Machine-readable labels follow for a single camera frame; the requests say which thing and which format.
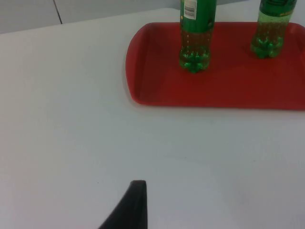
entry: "red tray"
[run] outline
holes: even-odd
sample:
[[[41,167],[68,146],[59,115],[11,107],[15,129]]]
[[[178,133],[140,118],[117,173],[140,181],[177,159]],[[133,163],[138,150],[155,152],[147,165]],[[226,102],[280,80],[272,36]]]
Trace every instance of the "red tray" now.
[[[179,23],[150,23],[132,39],[126,76],[132,98],[146,105],[305,110],[305,28],[288,25],[282,53],[250,52],[254,22],[215,24],[209,68],[179,66]]]

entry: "white table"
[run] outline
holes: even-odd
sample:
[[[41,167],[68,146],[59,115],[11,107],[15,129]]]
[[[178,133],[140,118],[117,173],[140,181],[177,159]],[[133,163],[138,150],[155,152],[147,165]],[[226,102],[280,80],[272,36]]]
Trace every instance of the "white table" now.
[[[241,19],[225,10],[238,4],[217,19]],[[131,38],[178,20],[162,9],[0,36],[1,229],[97,228],[133,179],[148,183],[149,229],[305,227],[303,112],[131,100]]]

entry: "green soda bottle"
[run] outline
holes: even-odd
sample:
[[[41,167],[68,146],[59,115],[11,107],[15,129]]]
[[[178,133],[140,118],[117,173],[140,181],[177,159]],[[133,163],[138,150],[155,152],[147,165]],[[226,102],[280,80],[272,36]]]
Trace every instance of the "green soda bottle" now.
[[[181,0],[180,65],[192,73],[210,63],[210,43],[214,27],[216,0]]]
[[[256,33],[251,50],[259,58],[276,57],[284,44],[285,30],[296,0],[261,0]]]

